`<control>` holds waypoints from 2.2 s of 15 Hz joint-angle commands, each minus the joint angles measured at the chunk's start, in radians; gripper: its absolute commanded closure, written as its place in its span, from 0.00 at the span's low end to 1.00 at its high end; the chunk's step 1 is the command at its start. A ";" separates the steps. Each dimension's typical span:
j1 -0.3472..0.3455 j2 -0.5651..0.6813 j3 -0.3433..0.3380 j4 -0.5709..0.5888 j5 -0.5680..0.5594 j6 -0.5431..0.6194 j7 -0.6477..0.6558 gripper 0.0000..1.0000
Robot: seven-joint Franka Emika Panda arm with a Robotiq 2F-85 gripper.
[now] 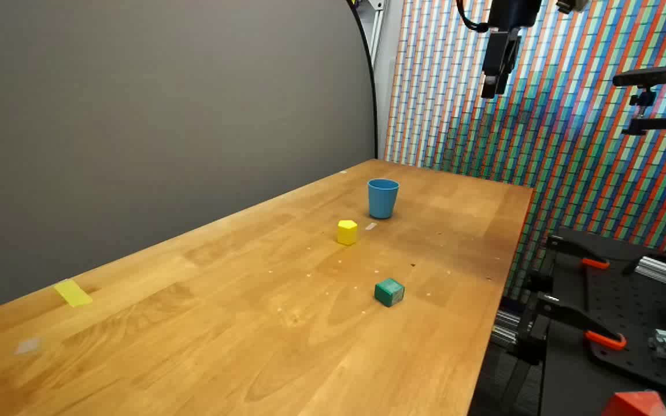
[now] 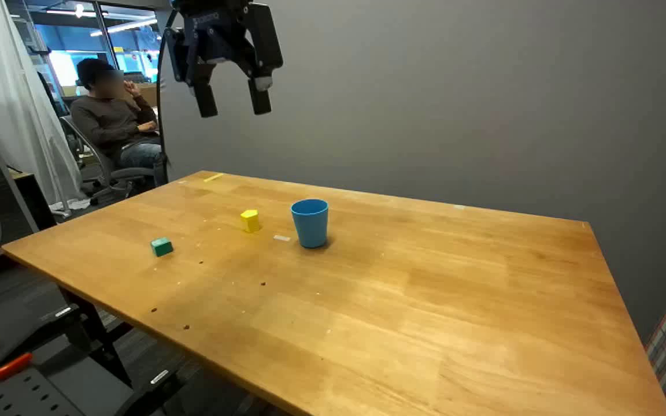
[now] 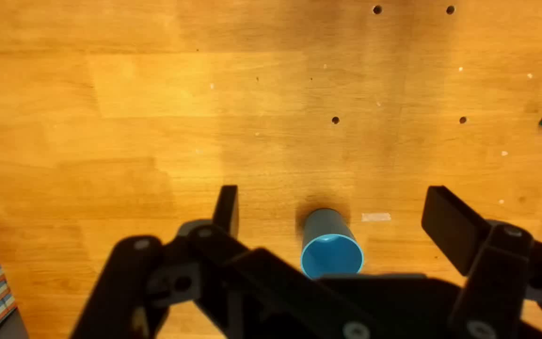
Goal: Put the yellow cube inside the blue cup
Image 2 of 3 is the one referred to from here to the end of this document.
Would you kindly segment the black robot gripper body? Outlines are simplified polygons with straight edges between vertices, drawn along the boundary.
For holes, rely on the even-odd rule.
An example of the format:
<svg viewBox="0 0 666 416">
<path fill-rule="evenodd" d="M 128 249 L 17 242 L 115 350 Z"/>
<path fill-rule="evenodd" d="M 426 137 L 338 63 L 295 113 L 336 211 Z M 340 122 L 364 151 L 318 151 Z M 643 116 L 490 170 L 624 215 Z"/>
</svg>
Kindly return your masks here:
<svg viewBox="0 0 666 416">
<path fill-rule="evenodd" d="M 168 53 L 179 82 L 190 82 L 202 66 L 232 60 L 247 79 L 271 77 L 283 68 L 283 48 L 269 4 L 256 0 L 173 0 L 183 18 L 172 31 Z"/>
</svg>

